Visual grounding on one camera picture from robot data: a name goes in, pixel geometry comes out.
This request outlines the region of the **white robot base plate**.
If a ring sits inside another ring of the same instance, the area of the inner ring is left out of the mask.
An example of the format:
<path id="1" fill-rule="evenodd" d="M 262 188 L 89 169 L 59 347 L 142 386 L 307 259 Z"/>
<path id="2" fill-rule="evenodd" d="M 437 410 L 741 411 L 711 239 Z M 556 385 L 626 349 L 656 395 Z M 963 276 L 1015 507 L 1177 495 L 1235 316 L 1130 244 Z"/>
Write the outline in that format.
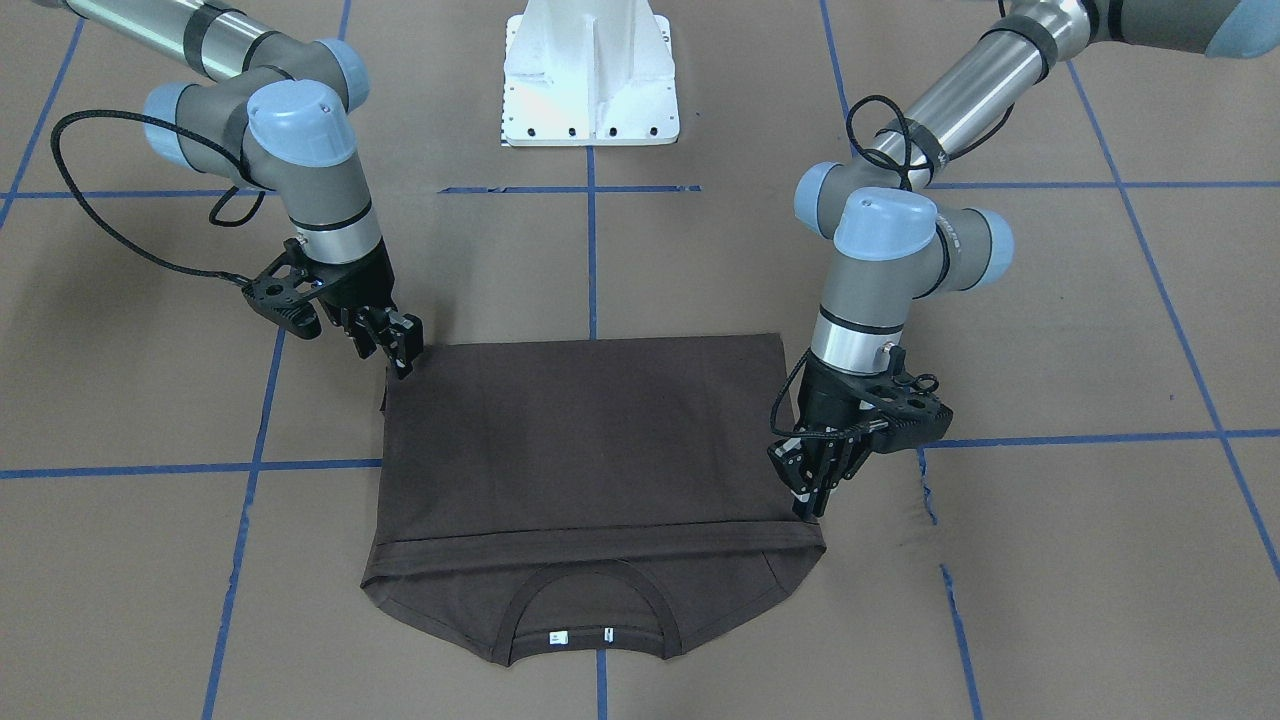
<path id="1" fill-rule="evenodd" d="M 530 1 L 504 40 L 504 146 L 678 141 L 671 23 L 650 3 Z"/>

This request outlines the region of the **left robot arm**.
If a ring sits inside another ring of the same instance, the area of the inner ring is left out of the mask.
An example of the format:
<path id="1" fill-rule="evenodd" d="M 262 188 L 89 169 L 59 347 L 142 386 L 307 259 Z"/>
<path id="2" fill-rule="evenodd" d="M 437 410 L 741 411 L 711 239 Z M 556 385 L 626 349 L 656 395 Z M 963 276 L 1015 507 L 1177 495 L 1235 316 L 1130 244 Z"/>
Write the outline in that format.
<path id="1" fill-rule="evenodd" d="M 1007 1 L 975 46 L 911 106 L 870 95 L 890 120 L 869 143 L 846 129 L 849 164 L 812 167 L 795 217 L 835 246 L 797 383 L 795 428 L 776 428 L 768 456 L 794 511 L 820 518 L 831 493 L 873 454 L 941 439 L 954 413 L 938 380 L 914 375 L 901 345 L 919 299 L 991 284 L 1010 268 L 1009 223 L 980 209 L 942 209 L 923 190 L 987 141 L 1019 97 L 1092 44 L 1251 59 L 1277 46 L 1275 1 Z"/>

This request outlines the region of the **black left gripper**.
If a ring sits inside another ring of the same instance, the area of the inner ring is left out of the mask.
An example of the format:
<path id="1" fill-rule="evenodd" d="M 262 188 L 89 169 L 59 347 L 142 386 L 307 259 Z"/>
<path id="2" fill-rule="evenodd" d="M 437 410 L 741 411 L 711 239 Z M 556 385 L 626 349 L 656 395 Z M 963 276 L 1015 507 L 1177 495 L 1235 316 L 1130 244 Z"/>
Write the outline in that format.
<path id="1" fill-rule="evenodd" d="M 868 418 L 854 391 L 867 391 L 869 375 L 840 372 L 814 355 L 804 360 L 796 430 L 847 430 Z M 869 447 L 865 439 L 785 438 L 772 443 L 767 455 L 792 495 L 803 496 L 797 515 L 810 521 L 826 514 L 832 492 L 861 468 Z"/>

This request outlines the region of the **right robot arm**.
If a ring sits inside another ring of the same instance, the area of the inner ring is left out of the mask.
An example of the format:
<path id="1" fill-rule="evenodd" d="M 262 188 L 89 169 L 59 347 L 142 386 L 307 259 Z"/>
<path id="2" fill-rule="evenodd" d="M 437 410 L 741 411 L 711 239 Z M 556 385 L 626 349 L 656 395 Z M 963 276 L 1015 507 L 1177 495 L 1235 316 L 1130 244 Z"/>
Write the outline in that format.
<path id="1" fill-rule="evenodd" d="M 207 85 L 155 88 L 142 113 L 151 149 L 219 176 L 233 190 L 275 192 L 294 233 L 255 278 L 165 263 L 236 286 L 260 315 L 302 340 L 329 322 L 361 357 L 384 352 L 407 377 L 422 323 L 399 311 L 394 272 L 349 114 L 369 97 L 362 58 L 338 38 L 308 44 L 220 1 L 64 1 L 61 9 L 183 61 Z"/>

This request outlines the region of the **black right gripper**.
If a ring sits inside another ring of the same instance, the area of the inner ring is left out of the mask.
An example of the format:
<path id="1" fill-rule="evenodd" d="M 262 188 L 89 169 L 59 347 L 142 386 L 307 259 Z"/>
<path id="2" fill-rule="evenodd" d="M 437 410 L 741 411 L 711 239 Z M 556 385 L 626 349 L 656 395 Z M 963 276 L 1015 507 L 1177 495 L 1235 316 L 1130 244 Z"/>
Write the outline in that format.
<path id="1" fill-rule="evenodd" d="M 385 355 L 398 379 L 413 372 L 424 351 L 422 322 L 396 310 L 392 299 L 394 272 L 380 241 L 369 254 L 352 263 L 323 264 L 323 309 L 333 325 L 339 325 L 361 359 L 381 348 L 385 329 Z"/>

